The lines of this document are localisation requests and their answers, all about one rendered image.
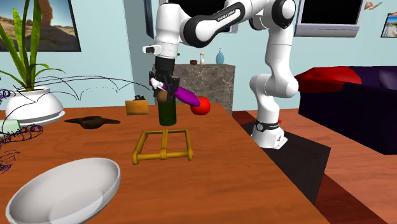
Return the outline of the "dark brown flat dish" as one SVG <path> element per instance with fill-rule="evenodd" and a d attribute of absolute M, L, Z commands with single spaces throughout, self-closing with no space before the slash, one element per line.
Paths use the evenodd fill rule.
<path fill-rule="evenodd" d="M 101 116 L 86 116 L 65 120 L 66 123 L 77 123 L 84 129 L 98 129 L 104 124 L 120 124 L 121 121 L 103 118 Z"/>

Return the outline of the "grey marble cabinet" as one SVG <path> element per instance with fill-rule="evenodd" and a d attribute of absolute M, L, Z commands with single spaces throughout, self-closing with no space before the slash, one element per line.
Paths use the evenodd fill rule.
<path fill-rule="evenodd" d="M 232 113 L 235 66 L 225 64 L 222 48 L 218 50 L 215 64 L 176 64 L 173 75 L 180 78 L 180 87 L 205 96 L 212 103 L 220 103 Z"/>

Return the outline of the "white bowl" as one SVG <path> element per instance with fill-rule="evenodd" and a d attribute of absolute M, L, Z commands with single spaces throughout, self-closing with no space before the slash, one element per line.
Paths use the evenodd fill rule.
<path fill-rule="evenodd" d="M 84 224 L 118 191 L 119 165 L 108 158 L 84 158 L 50 169 L 12 196 L 5 209 L 10 224 Z"/>

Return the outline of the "small landscape wall picture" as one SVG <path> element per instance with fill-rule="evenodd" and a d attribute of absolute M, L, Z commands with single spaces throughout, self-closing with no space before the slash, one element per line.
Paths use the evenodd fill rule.
<path fill-rule="evenodd" d="M 397 38 L 397 11 L 394 13 L 388 13 L 382 34 L 382 38 Z"/>

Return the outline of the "yellow frame rack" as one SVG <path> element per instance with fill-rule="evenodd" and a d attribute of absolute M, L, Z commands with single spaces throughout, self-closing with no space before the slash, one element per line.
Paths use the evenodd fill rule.
<path fill-rule="evenodd" d="M 169 134 L 183 133 L 185 135 L 186 150 L 185 151 L 167 151 L 168 136 Z M 160 151 L 158 153 L 142 153 L 143 146 L 149 137 L 149 135 L 161 134 L 162 142 Z M 193 160 L 193 150 L 190 139 L 190 133 L 188 129 L 163 129 L 163 130 L 152 130 L 142 131 L 137 144 L 132 152 L 132 163 L 137 165 L 143 160 L 167 160 L 169 158 L 184 158 L 186 157 L 189 161 Z"/>

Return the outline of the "orange box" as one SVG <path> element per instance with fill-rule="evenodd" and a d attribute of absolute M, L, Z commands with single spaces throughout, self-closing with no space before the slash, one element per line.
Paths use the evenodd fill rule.
<path fill-rule="evenodd" d="M 148 115 L 148 101 L 143 95 L 136 95 L 134 100 L 125 101 L 127 115 Z"/>

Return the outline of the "green plant in white pot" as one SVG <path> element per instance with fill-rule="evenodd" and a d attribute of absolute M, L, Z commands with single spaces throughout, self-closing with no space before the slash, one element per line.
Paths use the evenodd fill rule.
<path fill-rule="evenodd" d="M 41 0 L 34 0 L 30 47 L 27 47 L 27 11 L 31 0 L 25 0 L 24 13 L 21 17 L 13 9 L 15 39 L 6 33 L 0 24 L 0 40 L 10 54 L 20 78 L 0 70 L 0 73 L 13 78 L 20 88 L 10 91 L 6 105 L 6 118 L 18 120 L 22 125 L 43 125 L 59 120 L 65 114 L 63 105 L 50 92 L 50 87 L 38 86 L 36 78 L 52 68 L 37 62 L 43 12 Z"/>

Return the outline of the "pale green cup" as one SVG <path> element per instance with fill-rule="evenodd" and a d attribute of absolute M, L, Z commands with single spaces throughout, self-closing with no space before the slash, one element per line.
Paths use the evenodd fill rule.
<path fill-rule="evenodd" d="M 20 123 L 16 119 L 0 120 L 0 138 L 12 133 L 16 133 L 20 129 Z"/>

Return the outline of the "black robot stand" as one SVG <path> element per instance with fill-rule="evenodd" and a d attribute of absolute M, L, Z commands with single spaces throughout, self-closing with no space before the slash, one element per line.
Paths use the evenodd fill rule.
<path fill-rule="evenodd" d="M 290 132 L 285 132 L 284 135 L 288 140 L 281 149 L 262 150 L 315 204 L 331 148 Z"/>

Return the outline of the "dark green bottle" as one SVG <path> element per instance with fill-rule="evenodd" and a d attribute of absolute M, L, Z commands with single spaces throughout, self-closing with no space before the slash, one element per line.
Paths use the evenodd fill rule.
<path fill-rule="evenodd" d="M 167 103 L 167 91 L 157 93 L 159 123 L 163 126 L 176 124 L 176 98 L 171 96 L 171 101 Z"/>

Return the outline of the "dark purple sofa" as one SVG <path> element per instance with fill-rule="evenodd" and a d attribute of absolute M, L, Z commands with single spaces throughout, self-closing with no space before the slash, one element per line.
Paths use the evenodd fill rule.
<path fill-rule="evenodd" d="M 397 66 L 314 67 L 295 78 L 300 115 L 383 155 L 397 155 Z"/>

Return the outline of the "brown wooden table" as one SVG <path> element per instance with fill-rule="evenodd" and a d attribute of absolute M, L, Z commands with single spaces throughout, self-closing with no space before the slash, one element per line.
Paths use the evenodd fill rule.
<path fill-rule="evenodd" d="M 324 216 L 285 176 L 220 105 L 205 116 L 177 106 L 177 129 L 188 129 L 193 160 L 172 158 L 132 163 L 142 131 L 160 130 L 158 110 L 129 116 L 123 107 L 68 108 L 45 125 L 39 136 L 9 143 L 13 167 L 0 174 L 0 224 L 8 201 L 35 176 L 60 164 L 88 157 L 114 160 L 120 187 L 88 224 L 328 224 Z M 65 120 L 101 116 L 121 121 L 84 129 Z"/>

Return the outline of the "purple handled white utensil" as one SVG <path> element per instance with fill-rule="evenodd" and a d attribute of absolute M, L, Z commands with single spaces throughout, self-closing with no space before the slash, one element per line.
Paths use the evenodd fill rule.
<path fill-rule="evenodd" d="M 167 102 L 167 87 L 161 81 L 158 81 L 154 78 L 150 78 L 150 85 L 154 90 L 157 90 L 157 98 L 161 103 Z M 184 89 L 183 87 L 179 87 L 178 90 L 173 93 L 176 98 L 182 101 L 185 104 L 189 104 L 191 106 L 199 106 L 200 100 L 199 98 L 191 91 Z"/>

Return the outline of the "red ball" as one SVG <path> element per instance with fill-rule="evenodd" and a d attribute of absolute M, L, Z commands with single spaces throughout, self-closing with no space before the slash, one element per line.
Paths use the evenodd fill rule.
<path fill-rule="evenodd" d="M 190 106 L 191 112 L 194 115 L 206 115 L 211 110 L 211 103 L 208 98 L 204 96 L 198 96 L 200 105 L 199 106 Z"/>

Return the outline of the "desert landscape wall picture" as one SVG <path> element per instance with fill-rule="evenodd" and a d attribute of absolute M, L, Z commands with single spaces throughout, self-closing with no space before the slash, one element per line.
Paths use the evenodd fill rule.
<path fill-rule="evenodd" d="M 41 8 L 40 52 L 80 52 L 71 0 L 38 0 Z M 0 0 L 0 25 L 18 46 L 13 10 L 22 17 L 25 0 Z"/>

